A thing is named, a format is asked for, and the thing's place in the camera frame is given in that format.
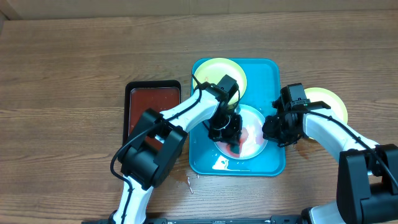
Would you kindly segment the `black tray with red water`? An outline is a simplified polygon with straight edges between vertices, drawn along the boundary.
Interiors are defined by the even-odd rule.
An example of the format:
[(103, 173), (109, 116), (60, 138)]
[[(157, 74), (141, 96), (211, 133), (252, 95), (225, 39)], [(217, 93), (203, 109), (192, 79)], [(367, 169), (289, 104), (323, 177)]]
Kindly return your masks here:
[(169, 110), (181, 103), (181, 84), (176, 80), (137, 81), (125, 87), (123, 144), (146, 109)]

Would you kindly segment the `teal plastic tray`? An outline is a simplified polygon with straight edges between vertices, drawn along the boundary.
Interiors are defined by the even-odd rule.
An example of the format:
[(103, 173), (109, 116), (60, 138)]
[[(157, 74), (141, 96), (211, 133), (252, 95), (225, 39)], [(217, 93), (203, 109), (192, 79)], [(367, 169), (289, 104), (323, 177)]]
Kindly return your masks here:
[[(266, 58), (232, 58), (245, 72), (248, 81), (239, 105), (257, 109), (264, 118), (276, 114), (272, 102), (279, 97), (280, 77), (277, 64)], [(199, 124), (190, 131), (189, 163), (205, 175), (267, 176), (279, 175), (285, 168), (285, 149), (267, 141), (262, 152), (251, 159), (233, 159), (223, 154)]]

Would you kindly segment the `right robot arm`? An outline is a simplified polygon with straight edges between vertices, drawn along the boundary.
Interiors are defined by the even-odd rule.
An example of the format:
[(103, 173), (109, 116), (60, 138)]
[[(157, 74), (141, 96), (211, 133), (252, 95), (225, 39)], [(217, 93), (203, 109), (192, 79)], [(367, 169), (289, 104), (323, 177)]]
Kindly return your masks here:
[(279, 146), (302, 137), (318, 142), (338, 162), (336, 199), (307, 208), (298, 223), (382, 223), (397, 219), (397, 146), (380, 145), (343, 124), (329, 108), (308, 106), (267, 116), (266, 140)]

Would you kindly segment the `light blue plate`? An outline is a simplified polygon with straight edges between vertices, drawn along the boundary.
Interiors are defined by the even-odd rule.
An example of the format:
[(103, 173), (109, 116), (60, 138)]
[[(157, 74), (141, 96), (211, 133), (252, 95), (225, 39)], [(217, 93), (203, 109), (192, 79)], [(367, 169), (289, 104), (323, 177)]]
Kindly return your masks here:
[(267, 144), (267, 140), (263, 138), (262, 133), (262, 125), (265, 122), (265, 118), (252, 106), (239, 105), (238, 111), (243, 119), (241, 137), (239, 140), (239, 143), (242, 145), (240, 155), (236, 157), (229, 154), (226, 151), (227, 143), (215, 142), (215, 145), (223, 154), (233, 159), (251, 159), (259, 155)]

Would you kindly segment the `yellow-green plate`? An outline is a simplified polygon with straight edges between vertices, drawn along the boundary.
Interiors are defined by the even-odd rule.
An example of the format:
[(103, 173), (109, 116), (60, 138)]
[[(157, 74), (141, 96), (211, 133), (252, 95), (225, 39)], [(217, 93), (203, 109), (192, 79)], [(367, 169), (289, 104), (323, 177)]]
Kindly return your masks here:
[(243, 97), (246, 91), (247, 78), (244, 70), (236, 62), (227, 58), (211, 58), (206, 60), (193, 71), (193, 74), (200, 83), (218, 84), (225, 75), (236, 80), (239, 93), (236, 92), (234, 94), (228, 103), (229, 105), (236, 103)]
[(309, 131), (310, 134), (307, 138), (313, 139), (315, 136), (316, 141), (323, 141), (326, 137), (339, 135), (342, 132), (341, 128), (332, 120), (327, 119), (327, 116), (332, 116), (334, 120), (339, 121), (343, 126), (347, 126), (348, 112), (341, 98), (330, 90), (318, 87), (305, 89), (305, 94), (311, 103), (322, 101), (331, 108), (330, 110), (315, 110), (317, 114), (323, 114), (325, 117), (315, 114), (304, 116), (304, 130)]

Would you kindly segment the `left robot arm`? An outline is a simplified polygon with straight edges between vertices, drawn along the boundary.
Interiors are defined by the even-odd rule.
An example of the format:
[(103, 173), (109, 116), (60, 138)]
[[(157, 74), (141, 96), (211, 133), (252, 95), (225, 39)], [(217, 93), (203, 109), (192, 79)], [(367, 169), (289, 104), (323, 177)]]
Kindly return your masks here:
[(127, 93), (127, 137), (110, 170), (123, 181), (119, 207), (109, 223), (144, 223), (152, 191), (173, 169), (191, 130), (204, 124), (214, 142), (239, 143), (236, 105), (246, 86), (203, 83), (184, 102), (174, 86), (135, 87)]

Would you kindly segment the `green and orange sponge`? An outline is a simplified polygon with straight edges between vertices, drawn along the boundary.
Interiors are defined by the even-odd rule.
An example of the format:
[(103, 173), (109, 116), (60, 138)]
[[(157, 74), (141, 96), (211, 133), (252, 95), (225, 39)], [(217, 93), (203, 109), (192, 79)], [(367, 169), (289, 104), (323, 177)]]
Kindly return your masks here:
[(228, 144), (226, 146), (226, 151), (232, 156), (238, 157), (241, 153), (242, 145), (241, 144)]

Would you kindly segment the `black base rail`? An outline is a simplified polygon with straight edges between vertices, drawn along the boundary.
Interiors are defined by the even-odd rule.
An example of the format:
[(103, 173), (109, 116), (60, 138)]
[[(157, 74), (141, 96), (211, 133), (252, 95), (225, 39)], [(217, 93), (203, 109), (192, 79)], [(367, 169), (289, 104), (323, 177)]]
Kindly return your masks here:
[(147, 218), (144, 224), (302, 224), (300, 215), (273, 215), (269, 218), (213, 218), (213, 219), (179, 219)]

